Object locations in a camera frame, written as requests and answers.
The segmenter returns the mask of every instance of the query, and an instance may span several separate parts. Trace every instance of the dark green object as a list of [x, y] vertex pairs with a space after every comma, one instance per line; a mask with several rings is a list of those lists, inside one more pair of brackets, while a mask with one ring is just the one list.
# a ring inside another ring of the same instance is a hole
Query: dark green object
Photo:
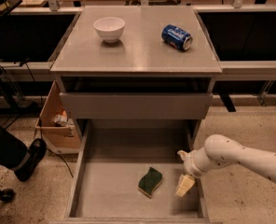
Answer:
[[162, 173], [150, 167], [147, 174], [139, 181], [138, 190], [151, 198], [153, 191], [160, 185], [162, 177]]

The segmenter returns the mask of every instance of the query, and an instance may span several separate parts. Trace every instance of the cabinet top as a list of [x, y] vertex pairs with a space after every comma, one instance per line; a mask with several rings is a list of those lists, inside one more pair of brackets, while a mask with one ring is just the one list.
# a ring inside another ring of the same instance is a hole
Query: cabinet top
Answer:
[[[126, 22], [116, 44], [106, 44], [93, 23], [103, 17]], [[164, 43], [163, 28], [172, 24], [189, 32], [193, 43], [180, 51]], [[95, 73], [220, 74], [221, 68], [192, 7], [84, 7], [51, 72], [59, 75]]]

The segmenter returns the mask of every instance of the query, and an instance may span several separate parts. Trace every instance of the bowl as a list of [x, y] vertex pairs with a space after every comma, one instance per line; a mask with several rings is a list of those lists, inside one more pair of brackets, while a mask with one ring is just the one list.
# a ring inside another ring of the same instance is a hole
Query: bowl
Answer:
[[97, 34], [107, 43], [114, 43], [119, 40], [126, 22], [120, 18], [107, 17], [97, 20], [93, 26]]

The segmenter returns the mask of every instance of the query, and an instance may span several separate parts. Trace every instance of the shoe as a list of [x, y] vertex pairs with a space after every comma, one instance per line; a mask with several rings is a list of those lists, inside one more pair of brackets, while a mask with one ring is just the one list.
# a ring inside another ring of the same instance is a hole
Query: shoe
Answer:
[[16, 177], [21, 182], [26, 182], [33, 174], [36, 165], [44, 158], [47, 145], [44, 140], [37, 138], [29, 147], [30, 157], [26, 163], [17, 171]]

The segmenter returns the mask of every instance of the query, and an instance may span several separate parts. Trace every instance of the black pants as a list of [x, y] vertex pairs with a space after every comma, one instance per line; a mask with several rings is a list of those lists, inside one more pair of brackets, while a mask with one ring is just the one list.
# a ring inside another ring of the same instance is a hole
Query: black pants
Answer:
[[0, 126], [0, 165], [13, 169], [21, 164], [27, 154], [27, 146]]

